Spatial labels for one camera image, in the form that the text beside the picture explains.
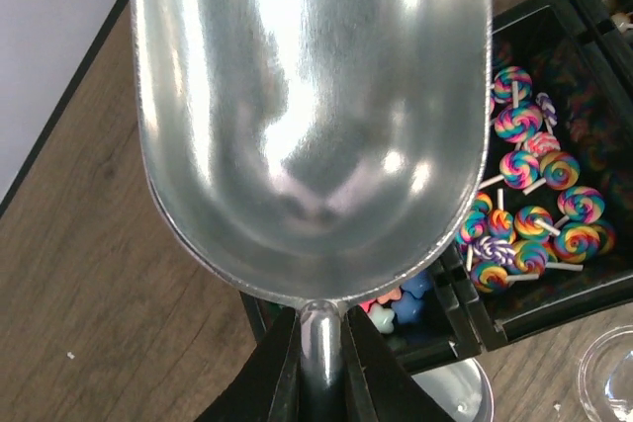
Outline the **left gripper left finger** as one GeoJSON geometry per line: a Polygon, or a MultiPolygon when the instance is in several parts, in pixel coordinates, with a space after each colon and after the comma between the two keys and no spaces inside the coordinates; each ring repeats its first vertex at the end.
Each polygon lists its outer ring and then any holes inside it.
{"type": "Polygon", "coordinates": [[[300,355],[297,312],[285,308],[233,382],[196,421],[297,421],[300,355]]]}

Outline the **metal candy scoop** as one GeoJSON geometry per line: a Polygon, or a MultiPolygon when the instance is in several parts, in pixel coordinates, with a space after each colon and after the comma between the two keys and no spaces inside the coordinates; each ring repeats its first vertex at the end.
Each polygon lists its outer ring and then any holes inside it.
{"type": "Polygon", "coordinates": [[[143,165],[183,246],[295,309],[341,417],[347,309],[425,269],[489,148],[492,0],[130,0],[143,165]]]}

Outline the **clear glass jar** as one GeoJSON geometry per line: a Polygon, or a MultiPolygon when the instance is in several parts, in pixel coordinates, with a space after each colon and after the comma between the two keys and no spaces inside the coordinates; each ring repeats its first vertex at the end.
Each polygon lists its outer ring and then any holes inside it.
{"type": "Polygon", "coordinates": [[[577,374],[581,406],[589,421],[632,420],[632,325],[610,329],[583,354],[577,374]]]}

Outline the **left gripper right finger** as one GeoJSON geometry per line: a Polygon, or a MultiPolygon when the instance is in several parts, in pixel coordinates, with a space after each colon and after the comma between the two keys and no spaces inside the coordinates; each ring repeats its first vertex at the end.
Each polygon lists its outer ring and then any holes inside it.
{"type": "Polygon", "coordinates": [[[342,350],[347,421],[445,419],[445,410],[404,370],[360,308],[345,314],[342,350]]]}

